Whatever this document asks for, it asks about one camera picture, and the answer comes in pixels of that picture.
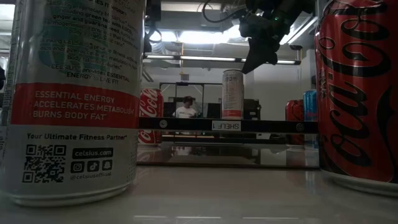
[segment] red can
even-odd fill
[[[163,117],[163,96],[159,89],[143,88],[140,96],[140,117]],[[153,146],[162,143],[162,132],[154,130],[139,130],[138,141],[141,145]]]
[[[286,121],[304,121],[304,102],[303,100],[290,100],[286,105]],[[303,134],[288,134],[289,144],[304,145]]]
[[[331,1],[315,35],[321,168],[389,195],[398,195],[397,11],[396,0]]]

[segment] white can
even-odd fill
[[[223,119],[242,119],[244,101],[243,73],[227,70],[223,75]]]
[[[17,0],[0,132],[0,187],[13,201],[86,203],[132,182],[144,9],[145,0]]]

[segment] white table surface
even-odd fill
[[[398,198],[318,171],[145,167],[125,193],[88,205],[24,208],[0,196],[0,223],[397,224]]]

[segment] qr code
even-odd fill
[[[62,183],[67,146],[27,145],[23,183]]]

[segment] blue can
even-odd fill
[[[304,120],[305,121],[318,121],[318,103],[317,91],[310,90],[304,93]],[[305,135],[305,148],[306,149],[319,149],[318,135],[306,134]]]

